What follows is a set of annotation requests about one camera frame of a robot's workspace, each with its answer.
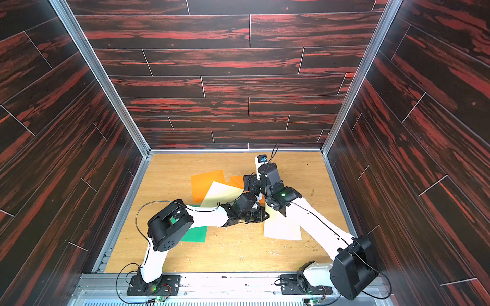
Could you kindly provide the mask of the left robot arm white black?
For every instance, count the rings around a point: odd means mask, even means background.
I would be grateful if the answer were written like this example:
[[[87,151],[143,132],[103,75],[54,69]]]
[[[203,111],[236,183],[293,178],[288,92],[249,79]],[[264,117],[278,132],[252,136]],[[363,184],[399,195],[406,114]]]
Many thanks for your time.
[[[168,252],[194,228],[226,228],[239,223],[263,223],[270,215],[252,193],[238,199],[219,203],[215,207],[194,207],[180,199],[168,201],[167,206],[148,220],[148,248],[143,264],[137,270],[139,291],[157,295],[164,287],[162,268]]]

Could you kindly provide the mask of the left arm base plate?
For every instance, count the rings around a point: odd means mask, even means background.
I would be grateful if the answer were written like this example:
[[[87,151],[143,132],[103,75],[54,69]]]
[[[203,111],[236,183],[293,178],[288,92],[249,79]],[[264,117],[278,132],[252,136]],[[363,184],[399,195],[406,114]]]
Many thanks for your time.
[[[145,283],[141,276],[134,275],[131,278],[126,294],[130,297],[156,296],[169,297],[179,293],[181,285],[180,275],[162,275],[157,280]]]

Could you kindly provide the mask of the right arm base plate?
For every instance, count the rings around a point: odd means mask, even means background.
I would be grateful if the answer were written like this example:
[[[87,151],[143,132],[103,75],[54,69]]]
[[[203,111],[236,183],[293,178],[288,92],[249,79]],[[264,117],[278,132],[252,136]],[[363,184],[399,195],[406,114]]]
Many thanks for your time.
[[[297,274],[282,274],[274,282],[281,289],[282,295],[331,295],[333,289],[329,286],[313,286],[304,276]]]

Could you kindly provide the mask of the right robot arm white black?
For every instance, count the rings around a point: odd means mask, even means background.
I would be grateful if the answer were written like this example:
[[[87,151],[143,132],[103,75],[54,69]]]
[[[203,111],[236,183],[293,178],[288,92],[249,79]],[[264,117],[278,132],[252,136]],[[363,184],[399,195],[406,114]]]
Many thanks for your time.
[[[272,184],[271,178],[270,175],[245,176],[244,193],[255,198],[262,195],[268,207],[280,212],[287,223],[298,224],[333,261],[331,265],[309,261],[298,269],[293,279],[281,276],[281,283],[292,283],[306,294],[331,283],[342,297],[354,300],[380,274],[370,240],[365,236],[355,238],[339,229],[298,191],[284,186],[282,181]]]

